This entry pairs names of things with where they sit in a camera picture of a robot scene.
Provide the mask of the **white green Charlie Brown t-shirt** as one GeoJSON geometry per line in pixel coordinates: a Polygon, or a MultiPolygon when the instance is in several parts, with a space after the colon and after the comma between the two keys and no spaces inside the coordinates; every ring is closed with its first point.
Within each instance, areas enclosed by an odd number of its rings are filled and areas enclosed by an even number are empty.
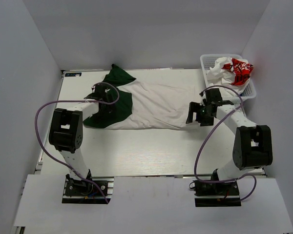
{"type": "Polygon", "coordinates": [[[171,84],[154,84],[135,78],[113,64],[104,82],[117,88],[116,113],[84,120],[88,128],[108,130],[192,129],[186,124],[190,102],[200,102],[197,88],[171,84]]]}

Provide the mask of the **white red print t-shirt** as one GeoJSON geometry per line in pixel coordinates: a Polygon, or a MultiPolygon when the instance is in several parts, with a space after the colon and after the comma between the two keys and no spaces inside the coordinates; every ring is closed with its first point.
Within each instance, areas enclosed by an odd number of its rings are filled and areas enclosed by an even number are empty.
{"type": "Polygon", "coordinates": [[[239,95],[250,82],[254,66],[247,59],[220,57],[206,72],[209,85],[222,85],[231,88],[239,95]]]}

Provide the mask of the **blue Mickey t-shirt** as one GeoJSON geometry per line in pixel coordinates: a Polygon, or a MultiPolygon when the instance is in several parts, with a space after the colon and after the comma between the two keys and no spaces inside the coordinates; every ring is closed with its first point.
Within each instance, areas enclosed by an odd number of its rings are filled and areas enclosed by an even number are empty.
{"type": "Polygon", "coordinates": [[[247,92],[243,92],[243,93],[240,94],[240,96],[241,97],[247,97],[248,96],[248,93],[247,92]]]}

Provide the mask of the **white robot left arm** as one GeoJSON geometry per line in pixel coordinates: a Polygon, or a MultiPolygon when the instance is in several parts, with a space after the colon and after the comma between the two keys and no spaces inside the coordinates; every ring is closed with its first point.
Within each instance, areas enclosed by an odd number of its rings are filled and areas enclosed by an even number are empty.
{"type": "Polygon", "coordinates": [[[60,152],[69,166],[67,180],[72,182],[82,194],[93,190],[91,172],[84,162],[80,147],[83,142],[83,121],[99,111],[110,110],[119,100],[119,92],[113,85],[100,82],[93,92],[75,105],[63,109],[56,108],[49,132],[49,143],[60,152]]]}

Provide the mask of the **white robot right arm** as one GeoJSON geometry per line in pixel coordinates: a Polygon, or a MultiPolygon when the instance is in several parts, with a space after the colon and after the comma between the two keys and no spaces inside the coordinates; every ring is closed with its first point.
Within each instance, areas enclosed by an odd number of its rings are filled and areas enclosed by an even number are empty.
{"type": "Polygon", "coordinates": [[[204,89],[200,96],[200,103],[189,104],[187,124],[198,122],[201,127],[211,126],[201,144],[194,163],[194,176],[198,182],[211,184],[211,190],[220,195],[229,187],[228,183],[235,182],[249,175],[254,169],[272,164],[272,134],[267,125],[258,125],[249,120],[243,113],[244,103],[238,104],[221,96],[220,86],[214,85],[204,89]],[[216,169],[215,177],[204,180],[197,173],[198,161],[201,153],[212,134],[221,125],[225,124],[234,134],[232,156],[228,163],[216,169]]]}

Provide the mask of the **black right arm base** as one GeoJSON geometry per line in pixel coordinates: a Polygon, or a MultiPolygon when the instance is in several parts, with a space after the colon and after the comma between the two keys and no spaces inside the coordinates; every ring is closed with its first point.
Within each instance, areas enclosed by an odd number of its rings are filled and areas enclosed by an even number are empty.
{"type": "Polygon", "coordinates": [[[189,184],[194,191],[195,207],[240,207],[240,193],[237,182],[202,183],[194,180],[189,184]]]}

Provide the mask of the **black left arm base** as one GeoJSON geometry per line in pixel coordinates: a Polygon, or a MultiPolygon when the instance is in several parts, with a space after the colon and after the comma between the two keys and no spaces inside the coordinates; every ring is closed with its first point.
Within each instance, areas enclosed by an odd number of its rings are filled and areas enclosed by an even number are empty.
{"type": "MultiPolygon", "coordinates": [[[[88,173],[87,179],[94,181],[105,195],[108,202],[111,200],[114,187],[114,178],[92,178],[88,173]]],[[[99,189],[91,183],[76,180],[65,176],[62,204],[107,204],[99,189]]]]}

